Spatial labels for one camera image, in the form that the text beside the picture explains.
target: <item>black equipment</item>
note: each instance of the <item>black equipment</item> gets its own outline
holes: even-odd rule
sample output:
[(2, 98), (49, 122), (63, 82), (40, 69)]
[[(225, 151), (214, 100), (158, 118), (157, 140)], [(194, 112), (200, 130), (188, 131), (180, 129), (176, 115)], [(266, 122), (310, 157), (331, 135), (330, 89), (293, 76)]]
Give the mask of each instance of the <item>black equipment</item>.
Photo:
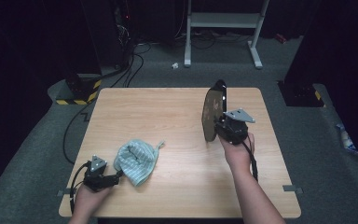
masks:
[(101, 189), (113, 187), (114, 185), (118, 184), (119, 179), (123, 176), (123, 171), (120, 170), (115, 175), (103, 175), (103, 172), (106, 168), (106, 164), (106, 161), (93, 155), (92, 161), (87, 161), (77, 170), (74, 179), (72, 180), (72, 185), (69, 193), (71, 199), (72, 213), (74, 213), (75, 210), (75, 181), (77, 175), (84, 167), (87, 167), (87, 171), (84, 174), (83, 184), (92, 189), (94, 192), (98, 192)]
[(244, 110), (237, 109), (227, 112), (227, 86), (224, 80), (219, 79), (211, 87), (206, 96), (202, 111), (202, 128), (207, 142), (212, 142), (216, 135), (233, 145), (243, 144), (249, 152), (252, 164), (252, 173), (257, 180), (257, 166), (252, 150), (244, 143), (248, 137), (246, 122), (255, 120)]

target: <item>dark background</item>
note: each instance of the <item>dark background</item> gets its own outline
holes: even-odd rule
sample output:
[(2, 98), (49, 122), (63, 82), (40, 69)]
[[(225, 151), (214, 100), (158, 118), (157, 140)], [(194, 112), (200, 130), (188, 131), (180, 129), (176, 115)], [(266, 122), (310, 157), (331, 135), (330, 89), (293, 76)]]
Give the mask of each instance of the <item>dark background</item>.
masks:
[[(178, 15), (182, 13), (183, 2), (159, 1), (171, 4), (170, 8), (175, 11), (173, 15), (176, 16), (166, 22), (175, 24), (170, 33), (176, 33), (172, 31), (176, 31), (178, 21), (182, 19)], [(136, 11), (143, 6), (142, 10), (148, 11), (155, 8), (159, 1), (147, 1), (150, 5), (140, 1), (139, 5), (132, 7)], [(213, 8), (206, 7), (204, 1), (193, 2), (194, 10), (205, 11), (231, 11), (244, 4), (240, 0), (206, 4), (215, 6)], [(320, 2), (271, 0), (261, 36), (272, 38), (281, 34), (290, 39), (305, 35), (285, 81), (300, 85), (313, 82), (325, 84), (358, 147), (358, 1)], [(245, 10), (259, 7), (255, 0), (247, 3), (249, 5), (244, 7)], [(68, 6), (67, 11), (73, 13), (76, 9), (79, 10), (78, 7)], [(150, 15), (158, 17), (158, 14), (154, 11)], [(55, 61), (57, 55), (52, 55), (48, 48), (45, 21), (43, 1), (0, 0), (0, 174), (51, 106), (48, 87), (63, 79)], [(158, 30), (152, 29), (156, 26), (150, 27), (148, 32), (151, 35), (155, 34), (155, 38), (161, 36)], [(87, 33), (77, 37), (83, 41), (90, 38)]]

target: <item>person's hand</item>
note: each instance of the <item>person's hand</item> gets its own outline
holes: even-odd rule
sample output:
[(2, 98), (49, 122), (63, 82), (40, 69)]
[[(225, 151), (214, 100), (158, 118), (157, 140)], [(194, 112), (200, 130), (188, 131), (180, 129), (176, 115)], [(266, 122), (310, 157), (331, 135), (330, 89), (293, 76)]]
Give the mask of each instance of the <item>person's hand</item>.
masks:
[(69, 223), (88, 223), (89, 218), (102, 204), (103, 200), (110, 193), (111, 188), (101, 189), (94, 192), (85, 185), (77, 190), (75, 198), (75, 211)]
[[(245, 146), (243, 144), (234, 146), (220, 136), (219, 139), (222, 143), (223, 149), (225, 150), (226, 161), (231, 170), (238, 168), (250, 171), (249, 167), (251, 159)], [(255, 152), (255, 137), (252, 133), (248, 133), (248, 137), (245, 139), (244, 143), (252, 150), (252, 153)]]

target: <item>wooden table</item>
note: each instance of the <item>wooden table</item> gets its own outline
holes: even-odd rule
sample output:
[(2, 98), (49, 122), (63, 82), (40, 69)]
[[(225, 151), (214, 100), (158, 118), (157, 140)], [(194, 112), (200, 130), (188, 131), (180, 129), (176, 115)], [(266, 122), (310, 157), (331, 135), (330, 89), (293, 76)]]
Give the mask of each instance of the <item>wooden table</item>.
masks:
[[(108, 161), (105, 175), (113, 175), (118, 149), (133, 138), (152, 146), (165, 140), (152, 175), (135, 188), (123, 176), (96, 217), (241, 217), (233, 179), (216, 138), (206, 143), (201, 113), (209, 88), (103, 89), (78, 153), (72, 178), (93, 154)], [(259, 184), (283, 217), (299, 217), (296, 194), (283, 161), (263, 97), (256, 88), (227, 88), (227, 110), (243, 108), (256, 123), (255, 158)], [(60, 215), (71, 216), (69, 195)]]

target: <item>towel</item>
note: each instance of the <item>towel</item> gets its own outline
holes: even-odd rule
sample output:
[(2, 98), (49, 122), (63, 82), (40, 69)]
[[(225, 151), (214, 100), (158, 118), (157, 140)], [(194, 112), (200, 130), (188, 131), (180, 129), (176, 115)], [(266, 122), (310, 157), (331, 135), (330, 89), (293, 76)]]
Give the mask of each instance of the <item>towel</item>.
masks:
[(154, 170), (163, 144), (161, 141), (153, 148), (140, 139), (132, 139), (118, 150), (113, 166), (122, 170), (133, 186), (141, 186)]

